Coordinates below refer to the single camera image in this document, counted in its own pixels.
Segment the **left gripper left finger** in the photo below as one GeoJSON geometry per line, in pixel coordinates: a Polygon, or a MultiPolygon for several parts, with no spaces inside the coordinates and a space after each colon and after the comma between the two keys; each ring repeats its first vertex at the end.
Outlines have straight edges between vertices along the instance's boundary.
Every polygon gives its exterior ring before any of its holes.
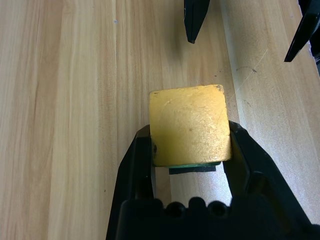
{"type": "Polygon", "coordinates": [[[117,172],[114,200],[154,199],[156,176],[153,166],[150,127],[144,126],[135,134],[117,172]]]}

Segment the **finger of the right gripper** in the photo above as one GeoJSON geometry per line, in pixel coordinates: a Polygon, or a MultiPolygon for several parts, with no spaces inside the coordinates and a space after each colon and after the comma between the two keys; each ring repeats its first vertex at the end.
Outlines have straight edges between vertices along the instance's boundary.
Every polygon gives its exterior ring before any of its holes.
{"type": "Polygon", "coordinates": [[[320,0],[299,0],[301,21],[292,39],[284,62],[291,62],[300,50],[310,43],[311,54],[320,61],[320,0]]]}
{"type": "Polygon", "coordinates": [[[183,21],[189,43],[195,43],[207,15],[209,4],[210,0],[184,0],[183,21]]]}

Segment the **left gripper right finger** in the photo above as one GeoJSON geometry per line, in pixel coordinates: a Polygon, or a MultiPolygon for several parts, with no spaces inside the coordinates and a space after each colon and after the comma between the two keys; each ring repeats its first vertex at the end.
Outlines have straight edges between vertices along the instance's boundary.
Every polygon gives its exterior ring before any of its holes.
{"type": "Polygon", "coordinates": [[[231,159],[223,163],[233,197],[248,195],[258,186],[258,177],[267,180],[277,199],[295,199],[271,156],[240,124],[230,121],[231,159]]]}

